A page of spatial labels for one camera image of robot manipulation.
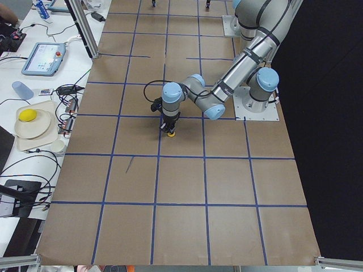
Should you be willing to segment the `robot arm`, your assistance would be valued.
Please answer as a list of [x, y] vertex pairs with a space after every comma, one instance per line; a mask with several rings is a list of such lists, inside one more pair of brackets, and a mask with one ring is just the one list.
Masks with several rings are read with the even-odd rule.
[[291, 1], [233, 1], [233, 8], [240, 36], [247, 45], [228, 71], [210, 91], [206, 90], [200, 74], [190, 75], [181, 82], [167, 81], [161, 96], [151, 102], [151, 111], [159, 111], [163, 116], [160, 130], [169, 136], [175, 134], [183, 101], [191, 99], [204, 115], [217, 120], [225, 112], [225, 102], [242, 83], [250, 87], [247, 101], [252, 106], [247, 109], [253, 112], [261, 112], [276, 89], [278, 73], [260, 65], [289, 31], [293, 21]]

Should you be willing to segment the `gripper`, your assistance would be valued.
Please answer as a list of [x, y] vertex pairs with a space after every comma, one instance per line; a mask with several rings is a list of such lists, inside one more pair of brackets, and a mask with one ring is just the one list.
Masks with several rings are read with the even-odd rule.
[[179, 119], [180, 112], [178, 112], [174, 116], [167, 116], [166, 114], [162, 114], [163, 116], [163, 123], [159, 127], [160, 130], [164, 133], [174, 133], [175, 132], [175, 124]]

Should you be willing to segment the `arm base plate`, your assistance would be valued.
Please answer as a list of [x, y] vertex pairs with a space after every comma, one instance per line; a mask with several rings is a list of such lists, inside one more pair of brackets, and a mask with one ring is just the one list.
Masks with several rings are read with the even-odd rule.
[[271, 93], [267, 101], [259, 102], [250, 96], [250, 87], [241, 86], [233, 94], [235, 118], [240, 121], [279, 121], [277, 105]]
[[240, 37], [238, 18], [235, 15], [223, 15], [222, 24], [225, 37]]

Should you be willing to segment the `person's forearm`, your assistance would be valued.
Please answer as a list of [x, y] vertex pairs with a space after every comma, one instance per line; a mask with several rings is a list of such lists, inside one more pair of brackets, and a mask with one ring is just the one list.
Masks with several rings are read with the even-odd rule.
[[6, 5], [0, 3], [0, 17], [1, 23], [16, 24], [18, 17]]

